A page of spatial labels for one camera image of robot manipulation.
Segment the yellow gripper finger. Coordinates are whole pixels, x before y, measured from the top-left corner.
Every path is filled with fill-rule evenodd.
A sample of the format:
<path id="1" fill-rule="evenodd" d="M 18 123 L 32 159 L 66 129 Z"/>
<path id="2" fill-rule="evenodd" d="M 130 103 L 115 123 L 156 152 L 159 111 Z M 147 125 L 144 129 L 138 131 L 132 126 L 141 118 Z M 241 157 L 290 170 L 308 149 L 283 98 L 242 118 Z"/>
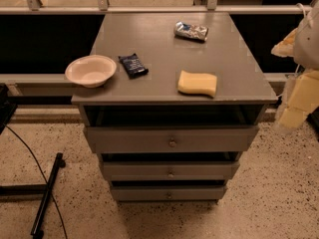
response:
<path id="1" fill-rule="evenodd" d="M 287 128 L 298 128 L 307 119 L 308 114 L 297 109 L 285 109 L 279 117 L 278 123 Z"/>

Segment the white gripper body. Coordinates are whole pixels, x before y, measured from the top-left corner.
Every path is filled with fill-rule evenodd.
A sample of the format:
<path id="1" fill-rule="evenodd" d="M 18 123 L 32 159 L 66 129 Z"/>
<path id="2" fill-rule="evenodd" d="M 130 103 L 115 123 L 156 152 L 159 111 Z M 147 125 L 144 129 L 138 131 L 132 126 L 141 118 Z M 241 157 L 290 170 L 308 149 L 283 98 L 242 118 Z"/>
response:
<path id="1" fill-rule="evenodd" d="M 308 114 L 319 107 L 318 71 L 307 71 L 297 78 L 288 106 Z"/>

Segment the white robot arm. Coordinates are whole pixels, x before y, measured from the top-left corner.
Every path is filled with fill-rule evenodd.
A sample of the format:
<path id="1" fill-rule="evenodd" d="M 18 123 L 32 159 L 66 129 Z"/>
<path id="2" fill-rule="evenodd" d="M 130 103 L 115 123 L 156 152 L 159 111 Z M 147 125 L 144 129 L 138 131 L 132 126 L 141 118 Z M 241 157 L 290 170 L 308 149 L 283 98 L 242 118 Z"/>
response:
<path id="1" fill-rule="evenodd" d="M 271 54 L 291 57 L 304 72 L 290 77 L 285 84 L 282 104 L 276 114 L 279 128 L 299 128 L 319 108 L 319 7 L 308 13 L 302 4 L 303 19 L 282 41 L 276 44 Z"/>

